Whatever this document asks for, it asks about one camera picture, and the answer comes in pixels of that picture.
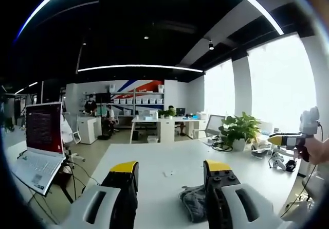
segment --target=potted plant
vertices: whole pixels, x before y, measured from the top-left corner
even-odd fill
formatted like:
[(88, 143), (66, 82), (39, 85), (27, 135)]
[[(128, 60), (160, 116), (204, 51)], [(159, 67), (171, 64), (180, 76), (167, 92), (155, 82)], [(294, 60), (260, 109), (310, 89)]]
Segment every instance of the potted plant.
[(175, 116), (176, 112), (174, 110), (159, 110), (159, 116), (163, 116), (162, 118), (169, 117), (169, 116)]
[(257, 133), (260, 132), (260, 122), (253, 116), (242, 112), (242, 117), (228, 116), (222, 119), (223, 126), (219, 127), (224, 145), (231, 146), (234, 150), (243, 151), (246, 144), (257, 142)]

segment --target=monitor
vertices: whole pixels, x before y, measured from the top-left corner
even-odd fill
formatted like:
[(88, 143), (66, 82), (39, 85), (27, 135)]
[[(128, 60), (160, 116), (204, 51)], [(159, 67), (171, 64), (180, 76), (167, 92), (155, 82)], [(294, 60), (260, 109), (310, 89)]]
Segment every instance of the monitor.
[(26, 146), (29, 151), (64, 155), (61, 114), (61, 102), (26, 106)]
[(96, 103), (110, 103), (111, 93), (96, 94)]
[(176, 109), (177, 116), (184, 116), (185, 115), (185, 108), (177, 108)]

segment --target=window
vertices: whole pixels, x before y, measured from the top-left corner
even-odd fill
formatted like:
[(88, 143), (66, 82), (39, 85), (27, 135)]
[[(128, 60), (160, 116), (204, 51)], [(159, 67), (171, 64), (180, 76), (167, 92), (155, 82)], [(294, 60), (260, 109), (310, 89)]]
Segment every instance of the window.
[(252, 115), (282, 132), (297, 132), (300, 114), (316, 105), (313, 73), (299, 36), (252, 49), (248, 61)]
[(205, 111), (215, 115), (234, 115), (235, 90), (232, 60), (205, 74)]

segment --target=laptop screen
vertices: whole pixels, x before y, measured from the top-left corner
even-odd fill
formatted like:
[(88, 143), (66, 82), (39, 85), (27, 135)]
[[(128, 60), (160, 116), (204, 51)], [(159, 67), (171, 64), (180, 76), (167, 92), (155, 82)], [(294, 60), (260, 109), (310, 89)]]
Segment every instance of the laptop screen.
[(28, 148), (63, 153), (61, 113), (61, 102), (26, 106), (26, 145)]

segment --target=white flower pot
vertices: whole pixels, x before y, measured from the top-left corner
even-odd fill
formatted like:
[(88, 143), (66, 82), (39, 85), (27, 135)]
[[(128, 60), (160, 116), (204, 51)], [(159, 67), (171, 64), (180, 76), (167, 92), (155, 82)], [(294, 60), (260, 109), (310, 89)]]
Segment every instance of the white flower pot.
[(232, 148), (234, 151), (244, 151), (246, 146), (246, 141), (244, 139), (234, 140)]

